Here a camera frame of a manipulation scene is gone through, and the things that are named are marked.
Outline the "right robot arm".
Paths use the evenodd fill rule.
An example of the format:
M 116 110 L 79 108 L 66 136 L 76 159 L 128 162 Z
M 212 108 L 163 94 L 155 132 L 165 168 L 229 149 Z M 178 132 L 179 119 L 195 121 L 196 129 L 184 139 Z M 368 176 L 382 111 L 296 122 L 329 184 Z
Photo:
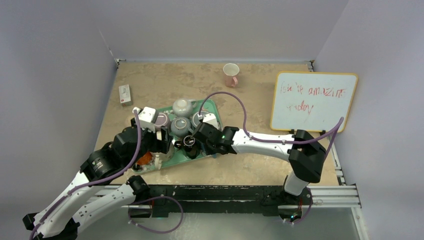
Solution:
M 282 200 L 288 204 L 298 200 L 308 184 L 321 181 L 327 149 L 305 130 L 286 135 L 247 134 L 238 127 L 219 130 L 202 122 L 192 135 L 212 154 L 257 154 L 288 162 L 292 171 L 280 191 Z

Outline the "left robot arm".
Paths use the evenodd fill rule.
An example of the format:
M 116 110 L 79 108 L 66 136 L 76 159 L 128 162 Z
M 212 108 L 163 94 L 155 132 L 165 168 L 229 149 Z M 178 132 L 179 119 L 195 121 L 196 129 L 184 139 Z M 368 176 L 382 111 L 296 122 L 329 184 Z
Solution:
M 89 155 L 71 183 L 48 207 L 23 218 L 31 240 L 74 240 L 83 229 L 117 208 L 156 200 L 146 181 L 135 175 L 114 192 L 87 202 L 145 154 L 169 152 L 173 137 L 168 129 L 161 127 L 156 131 L 142 124 L 143 120 L 133 118 L 131 126 Z

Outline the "pink faceted mug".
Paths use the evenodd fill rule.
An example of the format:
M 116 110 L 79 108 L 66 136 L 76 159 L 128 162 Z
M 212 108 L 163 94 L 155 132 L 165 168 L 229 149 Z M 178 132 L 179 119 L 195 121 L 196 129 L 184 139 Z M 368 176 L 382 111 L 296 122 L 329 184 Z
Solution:
M 240 68 L 235 63 L 227 63 L 222 68 L 224 73 L 224 82 L 227 87 L 234 88 L 238 85 L 238 74 Z

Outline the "grey flat-bottom mug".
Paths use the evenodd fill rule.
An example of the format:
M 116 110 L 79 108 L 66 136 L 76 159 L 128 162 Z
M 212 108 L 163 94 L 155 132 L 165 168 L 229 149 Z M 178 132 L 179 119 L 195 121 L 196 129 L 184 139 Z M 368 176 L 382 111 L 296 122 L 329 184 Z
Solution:
M 192 128 L 195 129 L 200 123 L 205 120 L 205 116 L 209 115 L 210 113 L 211 112 L 209 111 L 202 110 L 199 115 L 198 112 L 195 112 L 190 118 Z

